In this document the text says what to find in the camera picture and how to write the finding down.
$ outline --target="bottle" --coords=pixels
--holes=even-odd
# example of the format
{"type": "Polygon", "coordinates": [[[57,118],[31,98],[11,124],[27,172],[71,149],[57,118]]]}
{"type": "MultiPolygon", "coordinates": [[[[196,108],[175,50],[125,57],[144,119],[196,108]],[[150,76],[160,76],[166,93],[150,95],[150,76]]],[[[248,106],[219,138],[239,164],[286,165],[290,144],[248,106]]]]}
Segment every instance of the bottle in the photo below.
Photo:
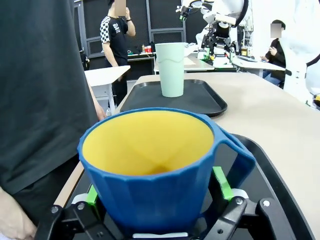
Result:
{"type": "Polygon", "coordinates": [[[242,55],[242,56],[248,56],[248,49],[247,49],[246,46],[243,46],[243,47],[241,48],[241,55],[242,55]]]}
{"type": "Polygon", "coordinates": [[[248,46],[247,51],[248,51],[247,56],[251,57],[252,56],[252,47],[248,46]]]}
{"type": "Polygon", "coordinates": [[[236,53],[235,53],[234,51],[230,52],[230,57],[229,57],[229,59],[230,59],[230,63],[232,63],[232,62],[233,62],[233,60],[234,60],[235,56],[236,56],[236,53]]]}
{"type": "Polygon", "coordinates": [[[210,58],[210,48],[209,48],[209,47],[206,47],[206,48],[204,49],[204,59],[205,59],[205,60],[209,60],[209,58],[210,58]]]}

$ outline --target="black t-shirt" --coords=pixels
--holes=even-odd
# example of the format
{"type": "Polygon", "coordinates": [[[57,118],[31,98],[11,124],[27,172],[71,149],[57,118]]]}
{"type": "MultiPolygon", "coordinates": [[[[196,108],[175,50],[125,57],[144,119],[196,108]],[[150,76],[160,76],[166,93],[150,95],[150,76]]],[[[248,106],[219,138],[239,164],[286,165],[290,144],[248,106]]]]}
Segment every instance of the black t-shirt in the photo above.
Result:
{"type": "Polygon", "coordinates": [[[0,186],[9,194],[75,156],[98,120],[73,13],[73,0],[1,1],[0,186]]]}
{"type": "MultiPolygon", "coordinates": [[[[277,50],[277,53],[275,56],[272,56],[269,51],[267,52],[265,57],[269,59],[269,63],[286,68],[286,57],[279,38],[273,40],[270,47],[274,47],[277,50]]],[[[285,71],[273,70],[271,72],[271,77],[284,81],[286,78],[286,73],[285,71]]]]}
{"type": "Polygon", "coordinates": [[[110,42],[110,48],[119,66],[128,64],[128,44],[125,34],[128,24],[121,17],[106,16],[100,25],[100,36],[102,44],[110,42]]]}

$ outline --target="person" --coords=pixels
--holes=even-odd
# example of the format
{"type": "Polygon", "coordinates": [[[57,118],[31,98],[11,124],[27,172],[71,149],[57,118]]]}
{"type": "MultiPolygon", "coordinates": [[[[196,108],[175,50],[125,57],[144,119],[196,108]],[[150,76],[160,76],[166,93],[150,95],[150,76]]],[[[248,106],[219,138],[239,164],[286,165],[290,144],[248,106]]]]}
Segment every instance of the person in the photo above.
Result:
{"type": "MultiPolygon", "coordinates": [[[[281,31],[284,31],[286,29],[286,25],[280,20],[274,20],[272,24],[281,24],[281,31]]],[[[261,56],[261,59],[279,67],[286,68],[286,57],[284,50],[281,47],[279,38],[276,38],[272,41],[271,46],[269,47],[269,51],[265,56],[261,56]]],[[[286,74],[284,71],[264,70],[263,78],[268,82],[278,86],[281,82],[285,81],[286,74]]]]}
{"type": "MultiPolygon", "coordinates": [[[[108,15],[100,25],[100,36],[107,68],[128,65],[128,46],[125,34],[130,37],[136,35],[136,28],[130,17],[129,9],[126,8],[126,20],[124,20],[116,15],[116,8],[122,7],[116,4],[115,0],[111,0],[108,15]]],[[[114,103],[119,106],[128,93],[127,74],[112,84],[112,90],[115,95],[114,103]]]]}
{"type": "Polygon", "coordinates": [[[0,7],[0,238],[32,239],[106,117],[82,66],[74,0],[0,7]]]}

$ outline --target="dark wall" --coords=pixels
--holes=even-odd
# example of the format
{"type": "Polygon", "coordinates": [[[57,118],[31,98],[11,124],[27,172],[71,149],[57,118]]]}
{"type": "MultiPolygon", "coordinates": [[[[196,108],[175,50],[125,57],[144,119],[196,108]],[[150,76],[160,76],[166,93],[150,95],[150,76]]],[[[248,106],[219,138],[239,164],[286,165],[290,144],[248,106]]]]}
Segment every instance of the dark wall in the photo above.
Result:
{"type": "Polygon", "coordinates": [[[138,80],[142,76],[153,74],[153,60],[130,61],[128,80],[138,80]]]}
{"type": "Polygon", "coordinates": [[[95,57],[90,59],[90,69],[103,69],[106,67],[105,57],[95,57]]]}
{"type": "Polygon", "coordinates": [[[149,0],[151,29],[182,28],[176,12],[180,0],[149,0]]]}
{"type": "Polygon", "coordinates": [[[196,35],[201,33],[207,22],[200,11],[191,13],[185,21],[185,33],[187,43],[197,43],[196,35]]]}
{"type": "Polygon", "coordinates": [[[126,0],[126,5],[130,9],[130,16],[135,25],[135,37],[127,38],[128,46],[141,50],[142,45],[147,46],[150,43],[146,0],[126,0]]]}
{"type": "Polygon", "coordinates": [[[86,38],[100,36],[100,24],[109,11],[109,0],[84,0],[84,24],[86,38]]]}

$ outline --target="white table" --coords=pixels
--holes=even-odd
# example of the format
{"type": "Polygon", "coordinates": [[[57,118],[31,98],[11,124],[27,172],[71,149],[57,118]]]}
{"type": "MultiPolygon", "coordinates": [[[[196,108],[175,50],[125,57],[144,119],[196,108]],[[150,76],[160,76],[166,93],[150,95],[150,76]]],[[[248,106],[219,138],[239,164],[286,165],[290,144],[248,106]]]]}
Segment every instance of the white table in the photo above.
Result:
{"type": "MultiPolygon", "coordinates": [[[[115,113],[116,106],[114,101],[114,95],[112,92],[112,84],[125,74],[130,69],[130,66],[116,66],[116,67],[107,67],[100,68],[95,70],[84,71],[86,79],[88,80],[91,87],[105,86],[105,90],[108,96],[110,103],[111,114],[115,113]]],[[[106,94],[96,95],[98,98],[105,98],[106,94]]]]}
{"type": "MultiPolygon", "coordinates": [[[[206,72],[206,71],[215,70],[215,68],[212,65],[204,61],[201,61],[194,56],[185,57],[184,62],[185,62],[184,64],[185,72],[206,72]]],[[[159,66],[158,66],[158,61],[156,60],[154,65],[154,73],[156,74],[158,72],[159,72],[159,66]]]]}
{"type": "Polygon", "coordinates": [[[274,64],[271,64],[269,62],[253,62],[253,61],[246,61],[242,60],[240,58],[234,57],[232,60],[232,64],[241,68],[246,69],[249,73],[258,75],[259,77],[263,77],[264,70],[270,70],[270,71],[285,71],[286,69],[274,64]]]}
{"type": "Polygon", "coordinates": [[[155,52],[151,53],[140,53],[140,54],[131,54],[128,55],[128,62],[133,62],[133,61],[141,61],[141,60],[154,60],[155,59],[155,52]]]}

